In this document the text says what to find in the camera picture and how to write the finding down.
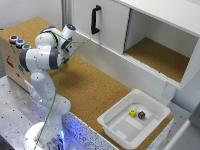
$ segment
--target cabinet door handle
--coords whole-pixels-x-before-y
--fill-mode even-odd
[[[98,33],[100,30],[96,28],[96,12],[101,10],[101,7],[96,5],[96,8],[92,10],[92,24],[91,24],[91,31],[92,34]]]

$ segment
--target cabinet door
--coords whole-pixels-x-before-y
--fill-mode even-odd
[[[91,34],[92,10],[96,5],[96,28],[99,33]],[[73,0],[72,22],[77,31],[93,41],[120,54],[124,42],[129,18],[129,8],[112,0]]]

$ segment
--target brown countertop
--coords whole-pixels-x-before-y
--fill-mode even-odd
[[[36,36],[42,29],[50,25],[45,20],[36,17],[0,31],[0,36],[9,41],[11,35],[18,35],[27,44],[35,47]],[[48,71],[48,73],[55,83],[57,70]],[[61,65],[58,94],[71,101],[70,111],[72,113],[119,149],[123,148],[104,133],[102,126],[97,123],[97,118],[129,92],[131,89],[77,56],[74,56],[66,65]],[[173,115],[170,114],[137,150],[146,149],[172,119]]]

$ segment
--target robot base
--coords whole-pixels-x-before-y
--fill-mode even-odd
[[[37,135],[37,133],[40,131],[40,129],[43,127],[43,125],[44,125],[44,122],[37,123],[26,132],[25,137],[24,137],[24,150],[49,150],[47,146],[42,148],[42,146],[39,143],[35,148],[36,141],[34,140],[34,138]]]

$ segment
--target yellow object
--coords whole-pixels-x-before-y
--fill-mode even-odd
[[[136,111],[135,111],[135,109],[131,109],[131,110],[129,111],[129,115],[130,115],[131,117],[136,116]]]

